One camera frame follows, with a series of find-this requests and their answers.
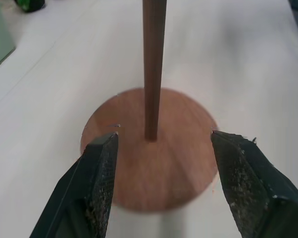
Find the round wooden base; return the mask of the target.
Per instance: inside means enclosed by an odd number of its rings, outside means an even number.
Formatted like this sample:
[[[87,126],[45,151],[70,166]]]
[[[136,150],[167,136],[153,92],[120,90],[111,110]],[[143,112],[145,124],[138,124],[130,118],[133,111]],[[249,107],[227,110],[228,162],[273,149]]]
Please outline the round wooden base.
[[[144,91],[137,88],[110,98],[91,115],[81,148],[117,131],[113,203],[135,212],[160,212],[187,204],[212,183],[217,174],[210,140],[214,128],[200,104],[163,88],[157,141],[145,140]]]

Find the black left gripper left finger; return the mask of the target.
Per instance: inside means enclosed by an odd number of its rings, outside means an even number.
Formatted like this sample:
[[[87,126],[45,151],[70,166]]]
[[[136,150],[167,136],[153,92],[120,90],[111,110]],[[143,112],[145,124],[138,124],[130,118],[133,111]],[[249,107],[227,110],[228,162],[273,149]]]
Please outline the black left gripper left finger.
[[[90,142],[59,179],[29,238],[105,238],[117,152],[116,132]]]

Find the brown wooden pole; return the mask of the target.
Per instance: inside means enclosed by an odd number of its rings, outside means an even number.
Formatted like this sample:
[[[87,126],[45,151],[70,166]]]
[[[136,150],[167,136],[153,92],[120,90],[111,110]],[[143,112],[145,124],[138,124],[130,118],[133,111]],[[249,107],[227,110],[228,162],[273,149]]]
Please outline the brown wooden pole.
[[[157,140],[167,0],[142,0],[145,139]]]

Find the black and green object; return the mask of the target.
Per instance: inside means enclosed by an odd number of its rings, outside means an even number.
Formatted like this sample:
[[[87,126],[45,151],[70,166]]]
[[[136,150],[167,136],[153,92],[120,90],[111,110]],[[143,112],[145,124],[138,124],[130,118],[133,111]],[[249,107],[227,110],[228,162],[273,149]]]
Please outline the black and green object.
[[[41,10],[46,6],[45,0],[14,0],[14,2],[26,13]]]

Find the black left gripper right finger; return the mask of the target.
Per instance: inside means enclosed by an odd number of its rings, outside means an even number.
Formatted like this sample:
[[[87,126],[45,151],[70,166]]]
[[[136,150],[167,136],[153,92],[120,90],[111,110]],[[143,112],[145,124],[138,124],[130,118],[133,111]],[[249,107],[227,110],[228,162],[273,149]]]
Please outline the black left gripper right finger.
[[[214,130],[222,189],[242,238],[298,238],[298,189],[254,140]]]

